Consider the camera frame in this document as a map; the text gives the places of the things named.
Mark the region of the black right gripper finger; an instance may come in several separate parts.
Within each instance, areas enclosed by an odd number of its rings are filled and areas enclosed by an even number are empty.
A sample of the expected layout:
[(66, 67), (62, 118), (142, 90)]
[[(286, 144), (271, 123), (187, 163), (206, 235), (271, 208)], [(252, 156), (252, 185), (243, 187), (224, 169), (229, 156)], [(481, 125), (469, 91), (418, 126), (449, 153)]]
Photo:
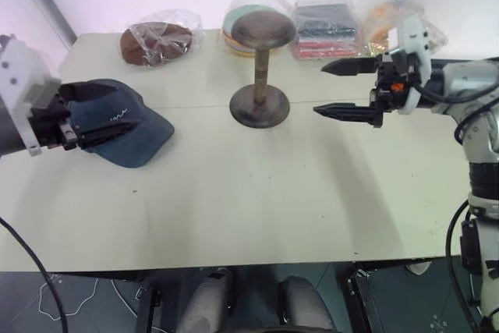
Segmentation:
[(341, 58), (323, 66), (320, 70), (336, 76), (357, 76), (377, 71), (377, 58)]
[(338, 121), (363, 122), (376, 128), (383, 125), (383, 112), (373, 107), (358, 106), (354, 103), (331, 103), (316, 106), (313, 110), (319, 115)]

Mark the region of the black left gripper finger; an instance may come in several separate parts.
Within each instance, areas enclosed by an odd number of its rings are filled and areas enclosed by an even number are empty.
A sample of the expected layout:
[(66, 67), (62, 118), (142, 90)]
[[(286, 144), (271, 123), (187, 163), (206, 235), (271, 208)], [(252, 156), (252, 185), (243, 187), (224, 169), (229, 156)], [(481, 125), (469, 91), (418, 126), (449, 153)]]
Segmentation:
[(76, 144), (81, 149), (95, 147), (127, 134), (139, 124), (139, 120), (118, 120), (102, 123), (91, 129), (77, 130)]
[(58, 89), (59, 97), (66, 101), (85, 102), (93, 101), (117, 91), (111, 85), (97, 82), (64, 83)]

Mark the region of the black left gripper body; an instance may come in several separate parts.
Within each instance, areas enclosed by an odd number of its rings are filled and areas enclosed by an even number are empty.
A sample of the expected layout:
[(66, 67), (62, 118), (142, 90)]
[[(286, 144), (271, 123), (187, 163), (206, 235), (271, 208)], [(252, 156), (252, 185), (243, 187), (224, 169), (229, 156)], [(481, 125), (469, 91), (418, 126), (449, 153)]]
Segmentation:
[(66, 151), (78, 144), (76, 131), (69, 124), (71, 112), (60, 94), (46, 108), (33, 108), (29, 123), (41, 147), (63, 147)]

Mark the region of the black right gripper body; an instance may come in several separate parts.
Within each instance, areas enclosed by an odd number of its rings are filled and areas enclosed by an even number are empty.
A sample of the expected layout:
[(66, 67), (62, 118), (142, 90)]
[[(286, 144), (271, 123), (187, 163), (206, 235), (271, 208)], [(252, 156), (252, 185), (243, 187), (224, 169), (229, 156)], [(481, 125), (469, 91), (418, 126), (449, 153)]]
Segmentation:
[(370, 58), (370, 68), (376, 74), (374, 88), (370, 92), (369, 107), (371, 114), (384, 114), (398, 111), (409, 114), (406, 102), (410, 86), (388, 55)]

